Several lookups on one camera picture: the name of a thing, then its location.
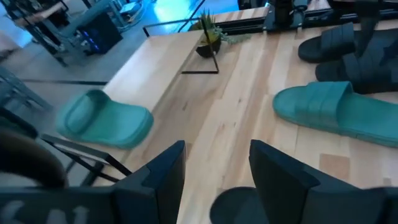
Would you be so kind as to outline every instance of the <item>black metal frame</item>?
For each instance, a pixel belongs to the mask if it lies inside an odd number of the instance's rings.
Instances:
[[[268,33],[295,30],[298,28],[312,28],[337,26],[347,22],[359,22],[359,17],[352,9],[319,9],[304,11],[308,0],[294,0],[292,23],[286,26],[275,24],[274,6],[269,6],[267,16],[238,21],[218,22],[216,26],[222,28],[228,35],[248,33]],[[398,2],[383,1],[380,9],[380,20],[398,19]]]
[[[37,80],[30,78],[21,78],[23,82],[29,83],[53,83],[53,84],[70,84],[70,85],[96,85],[96,86],[105,86],[108,82],[104,81],[78,81],[78,80]]]
[[[37,132],[37,130],[33,127],[33,125],[31,125],[30,123],[28,123],[27,121],[24,121],[23,119],[21,119],[20,117],[16,116],[14,113],[10,112],[9,110],[0,107],[0,117],[5,118],[6,120],[10,121],[11,123],[14,123],[15,125],[17,125],[19,128],[21,128],[21,130],[23,130],[23,135],[26,135],[29,138],[32,139],[37,139],[37,137],[39,136],[39,133]],[[67,165],[67,167],[65,168],[65,172],[67,174],[69,174],[70,170],[73,168],[73,166],[76,163],[81,164],[83,167],[87,168],[90,173],[87,175],[87,177],[83,180],[83,182],[80,184],[81,186],[87,186],[87,185],[91,185],[95,179],[100,176],[100,177],[104,177],[105,179],[108,179],[110,181],[114,181],[117,182],[118,179],[114,178],[114,177],[110,177],[108,175],[98,175],[98,172],[101,172],[102,168],[104,167],[103,162],[98,162],[96,161],[94,166],[89,165],[88,163],[86,163],[85,161],[83,161],[79,156],[76,156],[72,153],[69,153],[63,149],[58,148],[57,146],[55,146],[55,144],[61,144],[66,146],[65,144],[62,144],[63,140],[53,137],[53,136],[49,136],[44,134],[42,136],[42,139],[49,145],[51,145],[52,147],[54,147],[55,149],[61,151],[62,153],[66,154],[68,157],[70,157],[72,159],[71,163],[69,163],[69,165]],[[110,163],[114,163],[115,159],[113,158],[105,158],[105,160],[110,161]],[[122,170],[124,172],[122,172],[123,174],[128,174],[129,170],[127,170],[125,167],[123,167],[122,165]]]
[[[182,71],[181,73],[182,74],[219,74],[220,70],[218,68],[217,59],[216,59],[216,56],[214,54],[213,47],[211,46],[209,33],[208,33],[207,27],[206,27],[205,22],[203,21],[203,19],[191,18],[191,19],[181,19],[181,20],[170,21],[170,22],[161,22],[161,23],[157,23],[157,24],[146,25],[146,26],[144,26],[142,28],[142,30],[144,31],[144,33],[145,33],[145,35],[147,37],[150,37],[147,28],[156,27],[156,26],[162,26],[162,25],[167,25],[167,24],[174,24],[174,23],[179,23],[179,22],[190,22],[190,21],[200,21],[201,22],[201,24],[203,26],[203,31],[204,31],[205,36],[206,36],[206,41],[207,41],[207,43],[208,43],[208,45],[210,47],[210,50],[211,50],[211,57],[213,58],[214,65],[216,66],[216,70],[215,71]]]
[[[115,177],[111,177],[108,174],[104,174],[101,171],[103,168],[103,165],[112,166],[115,169],[117,169],[118,171],[120,171],[120,173],[124,174],[125,176],[132,174],[132,172],[129,171],[129,169],[127,169],[119,161],[117,161],[113,156],[109,155],[106,152],[92,149],[87,146],[82,146],[82,145],[74,143],[74,142],[70,142],[70,141],[63,140],[63,139],[60,139],[60,138],[57,138],[54,136],[50,136],[48,134],[43,134],[43,135],[41,135],[40,138],[43,141],[45,141],[46,143],[50,144],[52,147],[56,148],[58,151],[64,153],[66,156],[70,157],[73,161],[79,163],[80,165],[82,165],[83,167],[85,167],[86,169],[91,171],[93,176],[90,177],[90,179],[92,179],[92,180],[95,180],[97,177],[102,177],[106,180],[109,180],[109,181],[112,181],[115,183],[117,181],[119,181],[119,179],[117,179]],[[65,146],[67,148],[74,149],[76,151],[61,148],[57,145]],[[82,158],[93,160],[97,164],[98,163],[102,164],[102,166],[94,166],[93,167],[90,164],[88,164],[87,162],[85,162]]]
[[[87,5],[87,3],[89,3],[87,0],[82,0],[82,1],[86,4],[87,7],[89,7],[89,5]],[[48,44],[44,40],[42,34],[37,30],[36,26],[26,19],[26,17],[28,17],[28,15],[24,12],[24,10],[20,9],[17,6],[17,4],[15,4],[14,1],[10,1],[10,4],[6,4],[3,0],[0,0],[0,2],[3,3],[4,7],[6,7],[6,8],[11,7],[13,9],[17,9],[19,11],[19,13],[22,15],[22,18],[27,23],[27,25],[24,27],[24,29],[26,29],[62,66],[64,66],[64,67],[67,66],[67,64],[63,61],[63,58],[56,55],[57,50],[53,46]],[[63,7],[65,7],[65,11],[69,10],[69,7],[64,3],[63,0],[57,0],[57,2],[54,3],[53,5],[51,5],[50,7],[52,7],[58,3],[62,3]],[[7,10],[7,13],[11,16],[12,20],[21,18],[20,16],[15,15],[10,10]]]

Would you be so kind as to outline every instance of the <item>slide sandal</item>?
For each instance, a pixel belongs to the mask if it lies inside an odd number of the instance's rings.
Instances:
[[[353,92],[350,82],[312,82],[276,94],[281,118],[309,128],[398,147],[398,105]]]
[[[381,63],[383,58],[382,48],[368,48],[362,57],[351,53],[317,65],[315,75],[320,82],[350,81],[360,94],[398,91],[398,58]]]
[[[210,208],[211,224],[258,224],[267,220],[257,190],[235,187],[221,193]]]
[[[367,46],[387,47],[398,36],[398,29],[373,30],[372,25],[366,25],[363,29],[366,31],[354,31],[351,22],[325,30],[321,36],[302,42],[298,47],[298,56],[310,63],[328,62],[356,50],[361,55]]]

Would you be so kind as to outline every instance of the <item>wood grain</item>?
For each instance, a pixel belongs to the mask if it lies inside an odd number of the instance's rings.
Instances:
[[[217,18],[231,20],[246,14],[257,15],[232,12]],[[378,29],[386,27],[393,23],[383,21]],[[254,34],[241,44],[223,43],[216,56],[220,74],[177,77],[154,112],[157,126],[150,141],[131,151],[124,164],[135,171],[176,140],[186,141],[189,150],[178,223],[210,223],[211,204],[221,191],[254,186],[248,161],[250,139],[260,139],[358,187],[398,185],[397,149],[297,126],[278,118],[272,109],[278,91],[315,80],[315,65],[301,61],[297,48],[323,29]],[[185,69],[211,66],[211,59],[193,54]],[[395,93],[371,97],[398,102]]]

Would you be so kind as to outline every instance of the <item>table leg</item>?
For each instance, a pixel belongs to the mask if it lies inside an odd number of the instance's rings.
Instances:
[[[73,35],[71,37],[68,36],[63,36],[60,31],[50,22],[48,19],[43,21],[43,24],[49,28],[49,30],[60,40],[60,42],[65,46],[65,49],[69,51],[80,65],[84,65],[84,59],[86,58],[86,55],[79,49],[77,49],[75,46],[73,46],[69,38],[74,38]]]
[[[207,27],[204,23],[204,21],[201,19],[201,23],[203,26],[203,32],[205,33],[206,36],[206,40],[208,43],[208,46],[210,48],[210,52],[211,52],[211,57],[213,58],[214,61],[214,65],[216,67],[216,70],[214,71],[182,71],[181,74],[219,74],[220,70],[218,68],[218,63],[217,63],[217,59],[216,59],[216,55],[215,52],[213,51],[213,47],[211,46],[211,42],[210,42],[210,38],[209,38],[209,33],[207,31]]]
[[[47,41],[43,39],[41,34],[37,32],[37,30],[34,28],[34,26],[27,26],[26,30],[37,40],[41,46],[44,47],[44,49],[50,53],[51,56],[53,56],[58,62],[61,63],[62,66],[66,67],[67,64],[63,61],[63,59],[59,56],[56,56],[56,53],[58,52],[53,46],[49,45]]]
[[[116,9],[116,6],[113,4],[113,2],[109,2],[109,5],[111,6],[112,11],[114,12],[116,19],[120,22],[120,24],[123,27],[127,26],[127,22],[124,21],[124,19],[122,18],[122,16],[119,13],[119,10]]]

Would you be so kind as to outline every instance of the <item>concrete floor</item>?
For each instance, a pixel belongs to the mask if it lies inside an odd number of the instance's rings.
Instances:
[[[142,20],[124,32],[123,40],[115,45],[105,55],[93,55],[87,58],[85,66],[76,62],[67,61],[69,66],[61,66],[44,48],[38,44],[29,44],[27,47],[14,52],[0,66],[7,68],[19,78],[40,80],[89,80],[109,81],[123,66],[125,61],[145,41],[146,37],[142,26],[158,22],[186,19],[190,16],[199,0],[158,0],[149,3]],[[236,0],[207,0],[198,11],[209,9],[212,13],[222,13],[238,10]],[[161,29],[150,30],[152,35],[174,32],[181,24],[167,26]],[[72,96],[90,88],[101,86],[83,86],[49,83],[26,83],[34,92],[54,106],[49,113],[39,112],[27,118],[44,133],[56,134],[53,119],[58,109]]]

